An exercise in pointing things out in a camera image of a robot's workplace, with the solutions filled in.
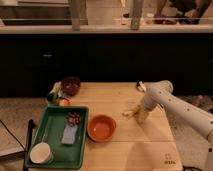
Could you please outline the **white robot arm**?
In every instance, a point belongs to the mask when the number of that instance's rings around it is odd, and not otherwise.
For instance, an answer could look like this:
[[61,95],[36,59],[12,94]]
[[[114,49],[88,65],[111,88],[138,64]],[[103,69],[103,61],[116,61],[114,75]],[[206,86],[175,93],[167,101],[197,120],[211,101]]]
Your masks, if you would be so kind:
[[213,115],[175,97],[172,94],[173,84],[168,80],[148,84],[139,81],[136,87],[144,91],[138,109],[138,122],[142,124],[158,104],[165,110],[179,115],[208,141],[209,149],[204,171],[213,171]]

